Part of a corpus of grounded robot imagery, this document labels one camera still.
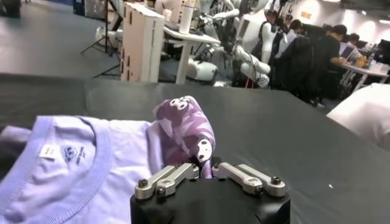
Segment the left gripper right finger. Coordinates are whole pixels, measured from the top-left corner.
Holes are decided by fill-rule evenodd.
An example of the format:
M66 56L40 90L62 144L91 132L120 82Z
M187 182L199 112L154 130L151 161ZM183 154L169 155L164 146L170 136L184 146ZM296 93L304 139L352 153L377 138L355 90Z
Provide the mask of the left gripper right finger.
M212 166L212 172L217 178L233 180L248 194L256 195L265 191L272 197L284 197L286 195L286 184L279 177L270 177L245 164L233 166L223 162Z

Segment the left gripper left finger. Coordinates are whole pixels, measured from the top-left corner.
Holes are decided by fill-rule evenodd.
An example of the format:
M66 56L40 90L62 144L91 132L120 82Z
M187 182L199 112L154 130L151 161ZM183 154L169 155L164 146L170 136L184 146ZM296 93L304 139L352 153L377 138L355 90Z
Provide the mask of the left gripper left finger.
M138 181L135 186L135 198L138 200L147 200L152 196L165 198L175 194L176 187L183 180L197 178L199 178L199 168L195 164L166 166L149 179Z

